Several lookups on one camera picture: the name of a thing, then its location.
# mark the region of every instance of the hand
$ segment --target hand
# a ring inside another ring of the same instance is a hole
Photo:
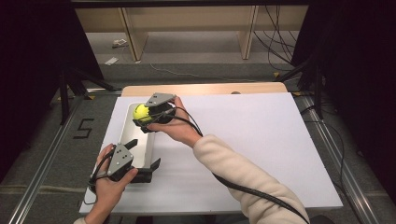
[[[185,109],[180,97],[178,96],[174,99],[173,104],[175,107]],[[190,120],[189,115],[182,109],[177,109],[175,116]],[[152,123],[148,126],[148,128],[155,132],[159,131],[167,133],[172,139],[182,142],[189,147],[193,147],[195,143],[202,137],[190,126],[190,124],[179,119],[172,119],[166,124]]]
[[[103,159],[103,157],[113,148],[113,145],[110,144],[105,147],[99,154],[96,165]],[[109,159],[107,159],[100,171],[107,170],[109,165]],[[119,181],[114,182],[109,178],[101,178],[96,180],[96,197],[97,202],[93,206],[91,212],[85,217],[85,222],[88,224],[92,223],[103,223],[107,216],[111,213],[111,210],[116,206],[116,204],[120,201],[122,192],[125,190],[125,187],[134,179],[137,174],[137,169],[132,169]]]

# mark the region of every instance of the person's left hand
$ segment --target person's left hand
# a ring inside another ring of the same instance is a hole
[[[96,165],[103,159],[103,157],[113,148],[113,145],[110,144],[100,152]],[[107,170],[109,165],[109,159],[107,159],[102,167],[101,171]],[[93,206],[91,212],[85,217],[85,221],[89,224],[91,223],[103,223],[106,217],[110,214],[111,210],[116,206],[116,204],[120,201],[122,192],[125,190],[125,187],[131,183],[134,177],[137,174],[137,169],[134,168],[119,181],[114,182],[109,178],[101,178],[96,180],[96,197],[97,202]]]

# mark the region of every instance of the sleeve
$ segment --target sleeve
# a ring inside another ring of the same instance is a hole
[[[193,147],[194,156],[213,174],[240,186],[256,189],[290,204],[309,220],[304,205],[286,186],[267,174],[246,157],[233,151],[215,135],[206,135]],[[243,214],[250,223],[305,223],[305,221],[275,203],[242,191],[229,189],[241,203]]]
[[[73,224],[86,224],[85,219],[83,217],[77,219]]]

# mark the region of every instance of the white tabletop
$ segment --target white tabletop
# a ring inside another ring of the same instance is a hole
[[[306,208],[343,206],[324,168],[299,110],[289,93],[180,96],[203,134],[213,133],[235,151],[293,190]],[[103,146],[120,140],[131,103],[147,97],[120,97]],[[190,148],[155,133],[152,160],[162,159],[151,183],[132,184],[115,214],[169,215],[233,213],[239,202],[192,154]],[[94,195],[87,190],[87,203]],[[87,214],[92,206],[83,204]]]

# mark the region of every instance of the yellow-green ball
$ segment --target yellow-green ball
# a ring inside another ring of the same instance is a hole
[[[138,105],[134,109],[134,119],[138,119],[142,122],[151,120],[151,117],[149,116],[149,108],[144,105]]]

